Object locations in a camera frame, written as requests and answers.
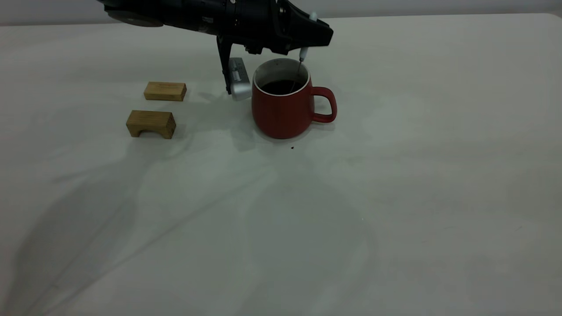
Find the gray wall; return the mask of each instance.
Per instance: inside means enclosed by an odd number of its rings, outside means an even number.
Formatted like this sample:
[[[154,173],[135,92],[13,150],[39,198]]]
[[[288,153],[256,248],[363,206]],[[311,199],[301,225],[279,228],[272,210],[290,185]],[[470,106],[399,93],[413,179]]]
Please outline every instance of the gray wall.
[[[2,0],[0,25],[111,21],[95,0]],[[320,17],[451,13],[548,12],[562,0],[293,0]]]

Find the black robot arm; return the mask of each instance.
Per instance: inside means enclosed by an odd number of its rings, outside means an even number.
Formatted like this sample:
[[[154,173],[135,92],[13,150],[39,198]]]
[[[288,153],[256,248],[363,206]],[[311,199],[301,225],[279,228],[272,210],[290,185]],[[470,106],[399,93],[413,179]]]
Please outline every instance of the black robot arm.
[[[147,27],[170,25],[217,36],[226,89],[232,44],[250,54],[264,48],[287,55],[302,47],[327,46],[333,30],[288,0],[98,0],[119,21]]]

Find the dark liquid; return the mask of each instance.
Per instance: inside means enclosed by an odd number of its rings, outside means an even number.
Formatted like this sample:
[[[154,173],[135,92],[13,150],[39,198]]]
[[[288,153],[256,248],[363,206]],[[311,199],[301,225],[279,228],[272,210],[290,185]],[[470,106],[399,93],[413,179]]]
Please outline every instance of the dark liquid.
[[[265,84],[261,89],[267,93],[275,94],[277,96],[289,94],[302,88],[304,84],[295,82],[293,80],[279,80]]]

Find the wooden block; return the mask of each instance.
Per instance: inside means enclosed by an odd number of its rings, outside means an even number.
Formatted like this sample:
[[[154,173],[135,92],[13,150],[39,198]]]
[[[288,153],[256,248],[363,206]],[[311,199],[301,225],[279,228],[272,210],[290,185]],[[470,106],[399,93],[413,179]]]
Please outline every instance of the wooden block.
[[[175,120],[170,112],[134,110],[127,120],[127,128],[132,137],[139,137],[141,132],[148,130],[171,139],[175,131]]]
[[[147,100],[183,101],[187,93],[185,83],[149,82],[144,90]]]

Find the arch-shaped wooden block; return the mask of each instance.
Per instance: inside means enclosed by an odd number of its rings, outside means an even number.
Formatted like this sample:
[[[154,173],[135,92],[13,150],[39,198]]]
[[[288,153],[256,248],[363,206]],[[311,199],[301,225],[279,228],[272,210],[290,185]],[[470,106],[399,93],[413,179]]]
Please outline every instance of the arch-shaped wooden block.
[[[133,110],[127,120],[127,128],[132,137],[139,137],[143,131],[156,132],[171,139],[175,131],[175,120],[171,112]]]

